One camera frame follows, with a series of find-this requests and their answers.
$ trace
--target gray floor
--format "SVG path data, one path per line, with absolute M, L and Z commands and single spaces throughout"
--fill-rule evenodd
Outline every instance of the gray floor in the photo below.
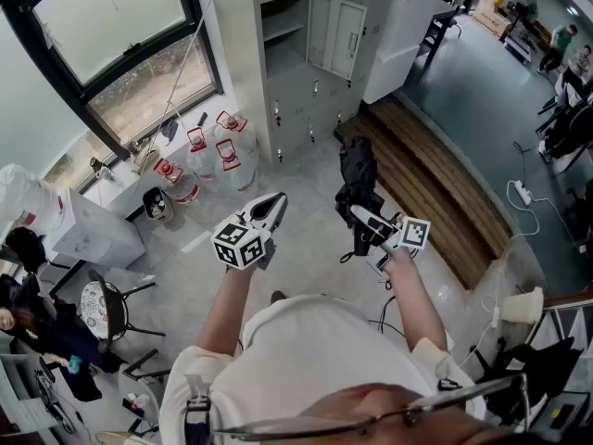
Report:
M 334 196 L 342 182 L 339 171 L 339 145 L 335 140 L 318 143 L 300 163 L 286 166 L 273 176 L 260 176 L 261 193 L 282 190 L 288 195 L 289 206 L 283 223 L 274 234 L 277 252 L 267 272 L 258 271 L 250 290 L 245 320 L 269 305 L 271 292 L 280 289 L 288 296 L 325 293 L 351 301 L 369 319 L 377 319 L 391 294 L 364 259 L 353 258 L 342 265 L 339 258 L 352 249 L 352 236 L 334 211 Z M 386 196 L 379 187 L 379 193 Z M 135 222 L 145 241 L 146 254 L 128 271 L 94 266 L 106 279 L 122 291 L 138 285 L 144 274 L 152 274 L 158 283 L 153 289 L 140 292 L 129 299 L 132 322 L 138 327 L 163 331 L 167 337 L 149 337 L 128 333 L 115 343 L 115 350 L 124 360 L 132 362 L 157 348 L 159 355 L 146 369 L 170 367 L 177 355 L 196 343 L 212 300 L 224 274 L 224 267 L 215 260 L 209 240 L 193 249 L 185 248 L 205 231 L 231 214 L 243 203 L 208 194 L 197 204 L 178 210 L 177 223 L 170 228 L 155 226 L 142 216 Z M 383 214 L 391 216 L 398 206 L 387 198 Z M 517 239 L 504 268 L 495 262 L 473 292 L 465 291 L 436 251 L 429 246 L 416 258 L 426 289 L 443 318 L 446 329 L 455 342 L 453 355 L 461 362 L 472 344 L 491 322 L 494 298 L 501 302 L 515 286 L 529 290 L 541 283 L 541 276 L 530 248 Z M 59 291 L 63 299 L 78 302 L 88 282 L 85 265 Z M 399 312 L 394 302 L 386 320 L 401 327 Z M 402 342 L 397 333 L 388 328 L 386 333 L 395 342 Z M 500 322 L 484 335 L 480 347 L 492 360 L 498 337 L 505 336 L 511 344 L 523 341 L 528 328 Z M 477 378 L 482 374 L 475 358 L 463 368 Z M 95 379 L 104 399 L 90 403 L 75 401 L 60 374 L 56 388 L 82 414 L 85 424 L 94 434 L 100 430 L 125 430 L 133 421 L 121 406 L 117 377 L 100 373 Z M 64 409 L 74 417 L 72 407 Z M 68 444 L 89 443 L 85 431 L 77 424 L 76 436 L 60 436 Z
M 431 118 L 465 153 L 492 189 L 504 201 L 525 233 L 536 228 L 529 213 L 519 212 L 508 203 L 509 180 L 525 181 L 536 198 L 548 197 L 561 214 L 571 201 L 569 187 L 581 196 L 585 182 L 593 177 L 587 154 L 564 174 L 555 174 L 536 150 L 534 130 L 545 121 L 537 116 L 544 102 L 554 95 L 551 83 L 530 67 L 519 63 L 498 39 L 470 17 L 460 17 L 457 29 L 447 33 L 432 64 L 417 59 L 402 92 Z M 521 154 L 512 142 L 523 149 Z M 514 189 L 511 199 L 522 206 Z M 548 296 L 582 291 L 591 279 L 585 258 L 579 255 L 558 215 L 548 202 L 532 204 L 539 219 L 538 235 L 527 237 L 543 268 Z

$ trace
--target cardboard box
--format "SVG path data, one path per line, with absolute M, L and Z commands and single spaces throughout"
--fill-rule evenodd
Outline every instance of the cardboard box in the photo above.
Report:
M 498 38 L 511 27 L 511 22 L 498 13 L 494 0 L 480 0 L 473 13 L 473 18 L 486 26 Z

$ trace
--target eyeglasses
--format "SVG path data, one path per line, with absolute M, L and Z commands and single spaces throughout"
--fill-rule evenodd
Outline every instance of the eyeglasses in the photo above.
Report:
M 446 409 L 447 407 L 462 404 L 479 396 L 500 392 L 506 388 L 518 386 L 524 403 L 525 431 L 529 427 L 529 400 L 527 399 L 527 377 L 525 374 L 510 375 L 502 379 L 478 384 L 470 388 L 460 388 L 441 392 L 432 397 L 415 400 L 406 408 L 399 411 L 384 413 L 377 416 L 350 415 L 343 417 L 323 418 L 286 417 L 280 419 L 261 420 L 243 426 L 213 430 L 215 435 L 228 435 L 232 439 L 244 442 L 259 442 L 279 439 L 306 439 L 359 431 L 365 434 L 367 429 L 396 415 L 403 415 L 407 426 L 414 426 L 419 415 Z

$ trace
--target black and white marker cube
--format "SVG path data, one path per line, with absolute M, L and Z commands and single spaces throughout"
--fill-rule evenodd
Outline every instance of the black and white marker cube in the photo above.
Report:
M 266 255 L 261 232 L 234 222 L 221 223 L 210 241 L 219 261 L 235 269 L 244 270 Z
M 397 244 L 406 248 L 424 249 L 430 231 L 430 221 L 404 216 Z

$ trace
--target open locker door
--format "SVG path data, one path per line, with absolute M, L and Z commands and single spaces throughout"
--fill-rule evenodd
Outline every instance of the open locker door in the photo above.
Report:
M 346 0 L 309 0 L 307 61 L 350 81 L 366 12 Z

